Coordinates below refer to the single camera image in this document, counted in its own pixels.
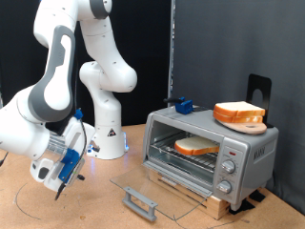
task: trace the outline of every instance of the cable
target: cable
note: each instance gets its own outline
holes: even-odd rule
[[[74,106],[75,106],[75,112],[76,112],[76,107],[77,107],[77,102],[76,102],[76,93],[77,93],[77,77],[79,75],[79,72],[78,72],[78,59],[77,59],[77,56],[74,58],[75,59],[75,62],[76,62],[76,69],[75,69],[75,88],[74,88]]]
[[[276,192],[276,177],[275,177],[275,168],[273,169],[273,179],[274,179],[274,189],[273,189],[273,193],[275,194]]]
[[[2,160],[0,160],[0,167],[3,165],[4,160],[7,158],[9,152],[6,153],[6,155],[4,156],[4,158]]]

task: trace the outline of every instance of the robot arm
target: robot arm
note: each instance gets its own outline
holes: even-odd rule
[[[71,71],[74,57],[74,29],[77,0],[43,0],[34,23],[37,40],[49,48],[48,61],[41,80],[17,93],[0,110],[0,147],[32,160],[30,173],[57,192],[63,182],[72,185],[84,164],[81,153],[94,128],[72,117],[63,135],[45,127],[71,111]]]
[[[45,73],[37,84],[17,93],[0,110],[0,148],[29,157],[33,178],[55,192],[61,192],[63,182],[66,186],[73,184],[85,162],[81,158],[83,149],[87,148],[84,148],[85,141],[89,143],[95,133],[88,124],[83,130],[76,117],[70,119],[62,135],[45,127],[46,122],[62,120],[71,111],[73,33],[77,20],[81,21],[88,53],[96,60],[93,64],[86,63],[80,75],[94,102],[95,128],[100,131],[95,137],[104,131],[107,136],[111,129],[112,134],[108,136],[112,138],[104,141],[105,145],[103,142],[99,145],[106,150],[119,145],[124,152],[121,107],[111,92],[133,90],[136,73],[115,46],[108,17],[111,8],[111,0],[42,0],[34,22],[34,35],[49,48]]]
[[[98,2],[99,7],[94,7],[93,2]],[[88,88],[94,105],[95,135],[88,156],[114,159],[123,156],[128,147],[121,128],[121,104],[112,92],[131,92],[137,76],[116,48],[108,16],[112,1],[79,0],[79,4],[78,20],[86,49],[95,60],[80,69],[80,79]]]

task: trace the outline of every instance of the wooden plate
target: wooden plate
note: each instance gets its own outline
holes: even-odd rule
[[[263,134],[267,130],[267,126],[264,123],[229,123],[217,121],[230,129],[250,135]]]

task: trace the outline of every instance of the toaster oven handle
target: toaster oven handle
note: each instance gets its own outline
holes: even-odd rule
[[[182,99],[180,99],[180,98],[164,98],[163,102],[165,102],[165,103],[179,103],[179,104],[181,104],[184,101]]]
[[[131,187],[125,187],[124,190],[126,191],[126,195],[123,198],[123,202],[130,208],[134,210],[137,214],[141,215],[142,217],[150,220],[155,221],[156,216],[154,215],[154,208],[158,205],[156,202],[144,197],[143,195],[136,192]],[[140,201],[144,202],[145,204],[149,205],[149,211],[145,211],[143,208],[140,208],[138,205],[132,202],[132,196],[139,199]]]

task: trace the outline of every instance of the bread slice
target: bread slice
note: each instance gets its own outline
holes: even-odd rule
[[[263,122],[263,117],[262,116],[226,116],[223,114],[220,114],[216,111],[213,111],[213,117],[217,119],[218,121],[222,122],[231,122],[231,123],[261,123]]]
[[[227,102],[227,103],[217,103],[214,106],[214,110],[225,116],[263,116],[265,115],[265,110],[256,107],[250,103],[241,102]]]
[[[174,143],[174,148],[180,154],[188,156],[219,152],[219,146],[201,136],[192,136],[177,140]]]

